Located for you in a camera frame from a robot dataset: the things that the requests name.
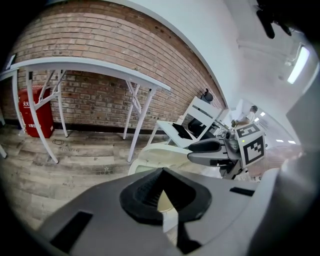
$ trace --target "red cabinet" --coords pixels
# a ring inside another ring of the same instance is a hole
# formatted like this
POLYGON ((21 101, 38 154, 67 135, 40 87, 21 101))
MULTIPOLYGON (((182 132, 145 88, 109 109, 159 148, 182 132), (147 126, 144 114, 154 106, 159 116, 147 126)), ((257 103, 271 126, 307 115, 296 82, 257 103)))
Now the red cabinet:
MULTIPOLYGON (((41 90, 42 90, 41 85, 36 85, 32 87, 33 100, 35 104, 38 103, 41 90)), ((44 93, 43 98, 46 98, 49 95, 50 95, 50 89, 47 89, 44 93)), ((19 96, 19 109, 22 114, 23 121, 25 123, 25 129, 27 134, 29 134, 31 137, 39 137, 39 134, 37 132, 35 123, 33 121, 33 118, 30 112, 27 89, 26 88, 21 89, 18 92, 18 96, 19 96)), ((39 124, 44 137, 50 138, 51 134, 54 131, 54 120, 52 118, 50 102, 47 102, 46 104, 41 106, 36 111, 36 114, 37 114, 39 124)))

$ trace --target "folding table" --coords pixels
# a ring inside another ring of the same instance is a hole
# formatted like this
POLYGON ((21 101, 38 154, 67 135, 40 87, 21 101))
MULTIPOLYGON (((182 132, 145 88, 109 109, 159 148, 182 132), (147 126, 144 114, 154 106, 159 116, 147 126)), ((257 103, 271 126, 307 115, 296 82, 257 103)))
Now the folding table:
POLYGON ((138 135, 142 126, 142 123, 144 121, 144 118, 146 116, 149 104, 151 102, 152 97, 155 95, 157 90, 167 90, 170 91, 170 87, 166 84, 150 77, 145 74, 142 74, 136 70, 132 70, 130 68, 120 66, 117 64, 113 64, 110 62, 102 61, 102 60, 96 60, 91 58, 82 58, 82 57, 43 57, 43 58, 35 58, 35 59, 29 59, 25 61, 18 62, 16 64, 11 65, 10 70, 16 70, 19 68, 25 69, 25 78, 26 78, 26 86, 27 86, 27 93, 28 93, 28 101, 30 106, 30 112, 36 127, 36 130, 39 134, 39 137, 51 156, 51 158, 54 160, 54 162, 58 163, 58 159, 53 154, 52 150, 50 149, 44 134, 41 130, 36 110, 39 109, 41 106, 43 106, 45 103, 49 102, 50 100, 54 98, 58 98, 58 105, 59 105, 59 112, 60 112, 60 118, 62 127, 64 130, 64 135, 68 137, 68 132, 65 125, 64 120, 64 114, 62 109, 62 93, 61 93, 61 82, 63 79, 64 74, 67 70, 73 70, 73 71, 84 71, 84 72, 92 72, 92 73, 98 73, 102 75, 107 75, 111 77, 116 77, 119 79, 123 79, 126 81, 126 84, 128 86, 129 91, 132 94, 132 101, 129 108, 129 112, 127 115, 124 133, 123 133, 123 139, 126 138, 128 125, 130 121, 130 116, 132 113, 132 110, 136 111, 137 115, 139 116, 139 120, 134 132, 133 140, 131 143, 129 156, 127 161, 130 162, 132 159, 132 155, 134 153, 135 145, 138 139, 138 135), (42 88, 42 91, 39 96, 38 103, 34 103, 34 97, 32 92, 32 79, 33 79, 33 71, 39 71, 39 70, 48 70, 50 71, 47 75, 46 81, 44 83, 44 86, 42 88), (58 72, 58 80, 55 84, 50 84, 50 79, 52 78, 54 72, 58 72), (136 84, 135 89, 133 89, 132 83, 136 84), (141 107, 139 100, 137 98, 137 93, 139 88, 146 87, 149 88, 149 92, 146 96, 145 102, 143 107, 141 107), (46 89, 52 88, 52 93, 50 96, 43 98, 44 93, 46 89))

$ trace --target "ceiling light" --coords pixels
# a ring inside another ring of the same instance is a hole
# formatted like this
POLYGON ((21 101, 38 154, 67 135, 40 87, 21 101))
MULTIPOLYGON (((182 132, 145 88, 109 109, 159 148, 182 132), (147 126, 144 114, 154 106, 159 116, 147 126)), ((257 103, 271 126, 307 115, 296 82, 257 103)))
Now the ceiling light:
POLYGON ((291 72, 291 75, 288 78, 288 82, 290 84, 293 84, 296 79, 298 78, 298 76, 300 75, 302 69, 304 68, 304 66, 307 63, 308 57, 310 55, 310 52, 307 50, 307 48, 305 48, 304 46, 301 47, 298 59, 294 65, 294 68, 291 72))

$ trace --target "black baseboard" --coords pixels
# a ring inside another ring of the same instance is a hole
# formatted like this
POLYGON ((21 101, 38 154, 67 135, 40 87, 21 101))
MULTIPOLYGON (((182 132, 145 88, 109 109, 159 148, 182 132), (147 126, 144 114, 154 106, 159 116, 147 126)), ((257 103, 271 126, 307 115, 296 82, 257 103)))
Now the black baseboard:
MULTIPOLYGON (((6 124, 18 126, 21 129, 19 121, 17 119, 5 119, 6 124)), ((62 130, 62 124, 60 122, 53 123, 54 129, 62 130)), ((117 126, 105 126, 105 125, 95 125, 95 124, 78 124, 78 123, 66 123, 65 127, 67 130, 81 131, 81 132, 102 132, 102 133, 117 133, 122 134, 125 131, 124 127, 117 126)), ((127 134, 134 134, 136 129, 128 128, 127 134)), ((150 135, 153 130, 141 129, 139 134, 150 135)), ((157 130, 156 134, 165 135, 163 130, 157 130)))

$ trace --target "wooden floor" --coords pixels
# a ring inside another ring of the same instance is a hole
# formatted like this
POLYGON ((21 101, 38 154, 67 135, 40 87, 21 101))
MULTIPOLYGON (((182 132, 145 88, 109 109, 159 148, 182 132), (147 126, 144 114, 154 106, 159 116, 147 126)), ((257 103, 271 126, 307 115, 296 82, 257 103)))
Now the wooden floor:
MULTIPOLYGON (((88 188, 128 175, 127 162, 133 134, 55 130, 47 139, 59 163, 52 161, 39 138, 21 133, 15 126, 0 129, 0 144, 7 152, 0 157, 0 178, 16 215, 33 229, 58 208, 88 188)), ((132 162, 147 145, 140 135, 132 162)), ((166 141, 156 135, 155 142, 166 141)), ((179 169, 221 178, 219 168, 187 163, 179 169)))

